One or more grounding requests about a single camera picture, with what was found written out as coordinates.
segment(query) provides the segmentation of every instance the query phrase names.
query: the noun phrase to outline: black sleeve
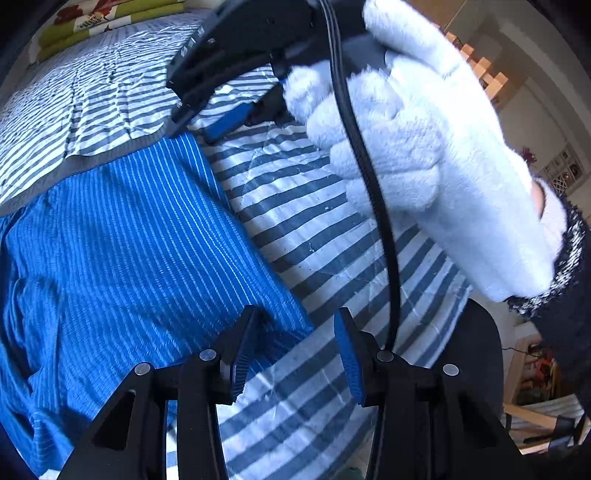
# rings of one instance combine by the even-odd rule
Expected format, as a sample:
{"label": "black sleeve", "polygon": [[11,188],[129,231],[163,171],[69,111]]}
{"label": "black sleeve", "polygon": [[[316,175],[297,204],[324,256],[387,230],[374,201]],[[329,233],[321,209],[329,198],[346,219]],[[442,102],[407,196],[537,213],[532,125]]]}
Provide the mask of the black sleeve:
{"label": "black sleeve", "polygon": [[563,375],[575,385],[584,410],[591,413],[591,233],[581,213],[566,198],[561,201],[567,229],[550,291],[508,303],[534,322]]}

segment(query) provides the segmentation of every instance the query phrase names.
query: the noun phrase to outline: blue striped fabric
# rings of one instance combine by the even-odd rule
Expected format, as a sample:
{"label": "blue striped fabric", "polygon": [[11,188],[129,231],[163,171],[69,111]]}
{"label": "blue striped fabric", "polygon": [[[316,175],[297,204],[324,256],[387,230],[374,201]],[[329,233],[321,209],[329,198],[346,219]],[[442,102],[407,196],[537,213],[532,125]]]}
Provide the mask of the blue striped fabric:
{"label": "blue striped fabric", "polygon": [[0,232],[1,420],[38,474],[135,364],[186,359],[247,304],[272,317],[255,372],[313,329],[189,135],[62,181]]}

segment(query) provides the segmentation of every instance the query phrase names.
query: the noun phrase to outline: gray fabric border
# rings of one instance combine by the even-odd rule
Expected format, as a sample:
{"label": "gray fabric border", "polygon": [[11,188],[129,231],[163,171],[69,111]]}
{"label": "gray fabric border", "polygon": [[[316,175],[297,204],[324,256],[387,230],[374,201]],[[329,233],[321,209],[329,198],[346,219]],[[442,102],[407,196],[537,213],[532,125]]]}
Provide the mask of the gray fabric border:
{"label": "gray fabric border", "polygon": [[164,137],[165,129],[166,123],[153,134],[134,138],[133,140],[129,140],[111,150],[107,150],[106,152],[91,156],[72,155],[67,157],[65,160],[61,161],[58,167],[43,176],[43,178],[37,180],[27,190],[0,205],[0,216],[10,215],[11,213],[16,212],[19,208],[24,207],[27,203],[33,200],[33,198],[45,193],[65,178],[88,171],[91,168],[104,165],[119,157],[124,157],[130,153],[154,145]]}

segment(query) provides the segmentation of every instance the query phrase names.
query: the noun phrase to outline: metal pin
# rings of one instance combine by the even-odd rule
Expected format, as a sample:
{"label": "metal pin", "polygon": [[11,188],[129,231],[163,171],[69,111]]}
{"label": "metal pin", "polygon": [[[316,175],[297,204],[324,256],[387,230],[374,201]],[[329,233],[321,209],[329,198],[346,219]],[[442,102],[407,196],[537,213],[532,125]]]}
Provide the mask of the metal pin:
{"label": "metal pin", "polygon": [[454,364],[446,364],[443,365],[443,373],[445,373],[448,377],[455,377],[459,375],[460,369]]}
{"label": "metal pin", "polygon": [[203,350],[199,354],[199,358],[201,360],[203,360],[204,362],[209,362],[209,361],[215,359],[216,357],[217,357],[217,352],[215,350],[210,349],[210,348],[208,348],[207,350]]}
{"label": "metal pin", "polygon": [[151,370],[150,364],[147,364],[147,363],[137,364],[134,368],[135,374],[140,375],[140,376],[145,375],[150,370]]}
{"label": "metal pin", "polygon": [[392,352],[388,352],[387,350],[380,350],[376,355],[376,358],[380,362],[384,362],[385,364],[387,364],[388,362],[394,360],[394,354]]}

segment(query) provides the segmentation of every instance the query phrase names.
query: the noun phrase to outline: black cable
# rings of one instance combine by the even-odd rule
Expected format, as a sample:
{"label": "black cable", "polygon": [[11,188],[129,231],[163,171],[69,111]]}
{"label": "black cable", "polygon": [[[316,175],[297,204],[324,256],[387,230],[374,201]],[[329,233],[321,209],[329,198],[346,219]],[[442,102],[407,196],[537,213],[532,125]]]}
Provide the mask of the black cable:
{"label": "black cable", "polygon": [[512,424],[513,424],[513,415],[509,415],[508,413],[505,413],[505,430],[510,432]]}
{"label": "black cable", "polygon": [[526,355],[531,355],[531,356],[533,356],[533,357],[535,357],[535,358],[544,358],[544,356],[543,356],[543,355],[542,355],[542,356],[540,356],[540,355],[534,355],[533,353],[524,352],[523,350],[518,350],[517,348],[513,348],[513,347],[511,347],[511,346],[510,346],[510,347],[507,347],[507,348],[502,348],[502,350],[503,350],[503,351],[506,351],[506,350],[513,350],[513,351],[515,351],[515,352],[524,353],[524,354],[526,354]]}
{"label": "black cable", "polygon": [[336,105],[339,109],[340,117],[345,127],[345,133],[347,133],[359,171],[361,172],[361,177],[365,183],[375,220],[378,224],[382,246],[384,247],[390,296],[390,323],[385,349],[392,350],[400,324],[400,278],[398,276],[398,258],[396,257],[394,234],[392,233],[392,226],[390,225],[388,209],[384,202],[382,189],[379,186],[378,178],[369,158],[363,137],[361,136],[359,124],[353,112],[353,106],[351,105],[349,88],[347,86],[347,75],[343,67],[343,52],[336,13],[329,0],[319,0],[319,3],[328,30],[330,75],[335,90]]}

